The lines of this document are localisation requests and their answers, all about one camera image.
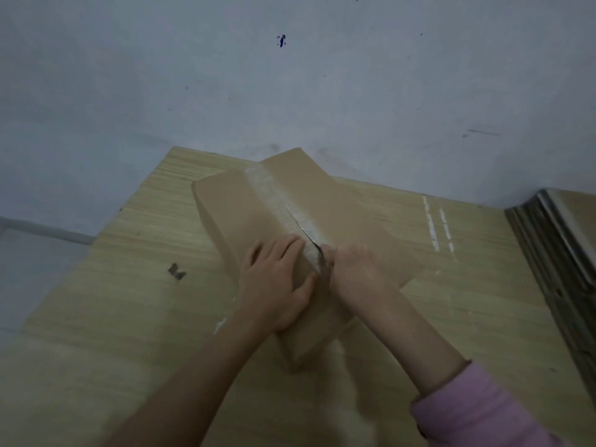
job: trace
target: clear tape strip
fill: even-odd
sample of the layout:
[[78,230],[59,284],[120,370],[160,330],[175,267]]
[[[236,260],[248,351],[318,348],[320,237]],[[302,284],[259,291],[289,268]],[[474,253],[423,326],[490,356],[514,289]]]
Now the clear tape strip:
[[270,210],[277,221],[284,226],[288,233],[300,235],[306,241],[304,256],[306,260],[321,273],[319,250],[302,231],[300,226],[308,232],[317,245],[329,244],[317,224],[292,200],[283,189],[277,185],[275,178],[265,169],[262,163],[256,163],[244,170],[250,186],[255,190],[261,201]]

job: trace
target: wood grain surface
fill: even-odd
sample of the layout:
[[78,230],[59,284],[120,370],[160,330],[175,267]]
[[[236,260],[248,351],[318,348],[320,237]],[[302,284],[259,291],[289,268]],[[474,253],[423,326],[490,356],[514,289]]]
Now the wood grain surface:
[[[99,443],[212,335],[235,286],[190,184],[246,163],[168,153],[2,354],[0,444]],[[594,411],[503,211],[427,196],[436,251],[424,196],[338,181],[426,265],[404,288],[422,314],[547,428],[593,445]],[[425,445],[409,415],[415,395],[360,323],[294,375],[265,344],[205,445]]]

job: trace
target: wall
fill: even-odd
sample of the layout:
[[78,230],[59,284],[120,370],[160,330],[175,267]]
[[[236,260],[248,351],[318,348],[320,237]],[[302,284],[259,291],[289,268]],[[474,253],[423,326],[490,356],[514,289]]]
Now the wall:
[[[94,235],[171,145],[506,206],[596,192],[595,0],[1,0],[0,215]],[[277,36],[285,34],[279,47]]]

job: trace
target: pink sleeve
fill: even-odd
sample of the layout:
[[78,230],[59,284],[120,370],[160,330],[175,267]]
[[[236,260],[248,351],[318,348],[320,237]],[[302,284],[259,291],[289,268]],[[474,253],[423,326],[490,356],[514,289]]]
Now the pink sleeve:
[[565,445],[474,362],[411,411],[432,446]]

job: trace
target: hand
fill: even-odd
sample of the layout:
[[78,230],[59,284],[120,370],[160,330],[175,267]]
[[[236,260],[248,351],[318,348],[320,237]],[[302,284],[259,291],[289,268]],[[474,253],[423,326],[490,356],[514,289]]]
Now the hand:
[[235,313],[250,317],[265,336],[288,328],[310,300],[317,273],[293,290],[292,273],[305,242],[298,235],[257,242],[246,253]]
[[363,317],[386,295],[389,287],[377,264],[377,256],[366,245],[345,245],[336,249],[322,245],[331,273],[331,291],[352,311]]

